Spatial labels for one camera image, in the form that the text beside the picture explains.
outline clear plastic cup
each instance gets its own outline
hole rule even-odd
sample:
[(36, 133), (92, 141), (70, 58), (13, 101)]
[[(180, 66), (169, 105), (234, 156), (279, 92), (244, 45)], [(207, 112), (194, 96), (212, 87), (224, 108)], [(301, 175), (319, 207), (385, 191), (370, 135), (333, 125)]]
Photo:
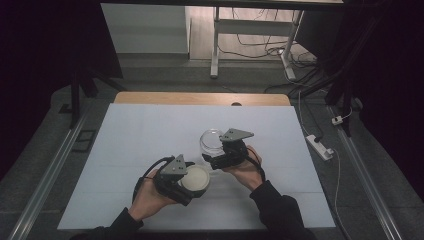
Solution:
[[(224, 133), (218, 129), (209, 129), (205, 131), (200, 137), (201, 153), (209, 155), (211, 157), (216, 157), (224, 154), (224, 150), (222, 149), (222, 142), (219, 138), (222, 135), (224, 135)], [(219, 171), (212, 170), (210, 163), (205, 161), (203, 156), (202, 159), (205, 167), (208, 169), (211, 176), (218, 174)]]

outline power strip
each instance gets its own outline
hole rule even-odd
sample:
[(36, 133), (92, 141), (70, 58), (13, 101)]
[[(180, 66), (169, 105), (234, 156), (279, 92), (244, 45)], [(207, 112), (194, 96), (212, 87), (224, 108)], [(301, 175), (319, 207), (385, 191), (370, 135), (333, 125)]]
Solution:
[(329, 148), (325, 148), (324, 145), (322, 145), (321, 142), (315, 142), (315, 135), (309, 135), (306, 137), (306, 140), (308, 140), (308, 143), (315, 149), (315, 151), (318, 153), (318, 155), (322, 158), (322, 160), (327, 161), (329, 159), (333, 158), (334, 151)]

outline white board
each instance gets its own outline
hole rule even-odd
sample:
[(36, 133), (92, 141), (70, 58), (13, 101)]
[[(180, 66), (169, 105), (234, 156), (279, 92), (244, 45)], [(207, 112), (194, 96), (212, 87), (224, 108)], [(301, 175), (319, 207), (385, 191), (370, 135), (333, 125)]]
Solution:
[[(274, 187), (298, 201), (305, 226), (335, 226), (293, 107), (111, 104), (58, 229), (110, 226), (158, 159), (183, 154), (203, 163), (199, 139), (212, 128), (253, 132), (245, 143), (261, 155)], [(249, 193), (218, 170), (202, 198), (162, 209), (143, 229), (263, 229)]]

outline black sleeve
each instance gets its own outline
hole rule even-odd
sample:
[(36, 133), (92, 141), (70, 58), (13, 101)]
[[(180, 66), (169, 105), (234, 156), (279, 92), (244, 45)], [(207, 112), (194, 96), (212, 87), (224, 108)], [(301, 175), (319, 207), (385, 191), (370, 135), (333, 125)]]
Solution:
[(135, 221), (124, 208), (110, 227), (97, 227), (86, 234), (73, 236), (70, 240), (125, 240), (131, 239), (137, 230), (143, 226), (143, 221)]
[(281, 196), (270, 181), (256, 188), (250, 198), (259, 209), (261, 222), (277, 239), (316, 240), (303, 225), (297, 201), (290, 196)]

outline human hand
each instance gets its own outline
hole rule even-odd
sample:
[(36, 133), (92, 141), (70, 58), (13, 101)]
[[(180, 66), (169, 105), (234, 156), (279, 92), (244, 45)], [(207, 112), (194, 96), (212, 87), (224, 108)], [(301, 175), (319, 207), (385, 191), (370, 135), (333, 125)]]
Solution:
[[(247, 151), (249, 152), (249, 157), (259, 164), (262, 163), (262, 158), (252, 146), (247, 145)], [(231, 173), (241, 184), (251, 191), (255, 190), (263, 183), (258, 169), (247, 160), (244, 160), (244, 162), (237, 166), (223, 168), (222, 171)]]
[(167, 205), (177, 203), (174, 200), (159, 194), (156, 190), (152, 178), (156, 175), (157, 171), (157, 169), (153, 170), (146, 178), (144, 178), (137, 196), (135, 197), (131, 208), (128, 210), (128, 213), (137, 222), (155, 215), (159, 212), (159, 210)]

